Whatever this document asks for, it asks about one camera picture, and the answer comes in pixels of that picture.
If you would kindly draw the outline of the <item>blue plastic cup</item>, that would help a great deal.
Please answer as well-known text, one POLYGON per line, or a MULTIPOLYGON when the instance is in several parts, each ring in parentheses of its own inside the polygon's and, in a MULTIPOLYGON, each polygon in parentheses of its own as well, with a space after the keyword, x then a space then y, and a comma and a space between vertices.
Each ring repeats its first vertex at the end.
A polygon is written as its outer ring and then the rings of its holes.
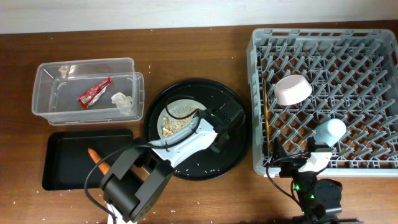
POLYGON ((346 133, 346 125, 340 119, 330 119, 315 128, 313 136, 317 144, 334 146, 346 133))

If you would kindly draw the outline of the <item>wooden chopstick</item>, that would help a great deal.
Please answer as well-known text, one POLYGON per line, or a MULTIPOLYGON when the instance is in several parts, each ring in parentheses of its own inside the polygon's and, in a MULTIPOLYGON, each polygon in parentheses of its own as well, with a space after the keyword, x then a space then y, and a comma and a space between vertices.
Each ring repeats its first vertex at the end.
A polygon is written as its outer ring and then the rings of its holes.
POLYGON ((269 115, 268 115, 268 97, 267 97, 267 83, 263 81, 264 91, 264 116, 266 123, 266 137, 267 137, 267 149, 270 149, 270 131, 269 131, 269 115))

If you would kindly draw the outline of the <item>pink white bowl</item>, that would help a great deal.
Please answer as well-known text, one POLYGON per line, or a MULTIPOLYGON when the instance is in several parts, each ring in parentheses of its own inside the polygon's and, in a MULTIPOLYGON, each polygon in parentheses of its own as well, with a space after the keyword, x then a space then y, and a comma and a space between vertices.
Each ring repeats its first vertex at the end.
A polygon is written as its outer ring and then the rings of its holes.
POLYGON ((289 75, 276 83, 274 94, 277 104, 290 106, 307 99, 312 90, 312 86, 304 76, 289 75))

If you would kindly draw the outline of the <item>white tissue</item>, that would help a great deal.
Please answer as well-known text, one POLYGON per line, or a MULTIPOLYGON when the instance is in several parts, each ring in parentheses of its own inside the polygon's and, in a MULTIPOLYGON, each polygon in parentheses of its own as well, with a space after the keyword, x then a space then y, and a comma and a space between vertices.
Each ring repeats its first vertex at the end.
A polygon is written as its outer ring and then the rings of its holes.
POLYGON ((129 115, 132 111, 131 96, 126 96, 123 93, 118 92, 111 97, 111 102, 116 105, 122 114, 129 115))

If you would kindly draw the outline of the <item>orange carrot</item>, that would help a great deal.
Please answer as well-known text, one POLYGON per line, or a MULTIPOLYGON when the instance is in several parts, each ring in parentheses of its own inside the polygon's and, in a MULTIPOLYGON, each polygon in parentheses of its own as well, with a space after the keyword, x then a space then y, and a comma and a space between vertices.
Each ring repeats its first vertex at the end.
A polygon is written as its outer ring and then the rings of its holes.
MULTIPOLYGON (((88 148, 88 154, 90 155, 91 159, 95 162, 95 164, 98 164, 100 162, 100 160, 102 160, 100 155, 92 148, 88 148)), ((98 166, 98 168, 103 173, 103 175, 106 175, 111 167, 106 162, 102 162, 98 166)))

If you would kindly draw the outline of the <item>red snack wrapper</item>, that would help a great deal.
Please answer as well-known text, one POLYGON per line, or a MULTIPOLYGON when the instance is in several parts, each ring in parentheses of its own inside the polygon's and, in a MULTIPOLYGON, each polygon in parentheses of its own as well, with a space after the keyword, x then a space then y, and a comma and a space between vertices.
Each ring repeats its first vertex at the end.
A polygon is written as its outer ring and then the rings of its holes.
POLYGON ((84 110, 87 110, 91 105, 95 104, 101 95, 106 91, 106 88, 112 83, 110 77, 105 78, 94 87, 85 91, 82 95, 77 98, 77 101, 84 110))

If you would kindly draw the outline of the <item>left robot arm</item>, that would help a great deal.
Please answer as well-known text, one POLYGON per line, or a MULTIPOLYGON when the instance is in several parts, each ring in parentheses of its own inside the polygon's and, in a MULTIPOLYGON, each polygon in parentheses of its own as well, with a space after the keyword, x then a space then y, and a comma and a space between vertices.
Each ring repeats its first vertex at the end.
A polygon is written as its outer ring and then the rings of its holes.
POLYGON ((186 170, 183 179, 191 174, 194 180, 208 180, 229 172, 241 159, 246 143, 247 133, 239 126, 210 114, 194 117, 169 137, 118 150, 120 155, 111 166, 98 161, 109 223, 141 220, 178 167, 186 170))

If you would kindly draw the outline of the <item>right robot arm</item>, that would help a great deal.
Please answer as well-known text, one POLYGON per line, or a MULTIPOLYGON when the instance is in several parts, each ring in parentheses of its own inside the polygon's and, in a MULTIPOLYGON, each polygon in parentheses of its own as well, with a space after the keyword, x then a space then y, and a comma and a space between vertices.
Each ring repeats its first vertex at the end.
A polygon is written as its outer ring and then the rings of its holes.
POLYGON ((292 223, 339 223, 343 186, 338 181, 317 177, 331 159, 331 147, 317 144, 310 137, 307 151, 288 155, 279 139, 275 139, 273 152, 269 167, 280 167, 279 177, 292 179, 290 193, 285 194, 302 211, 301 216, 292 218, 292 223))

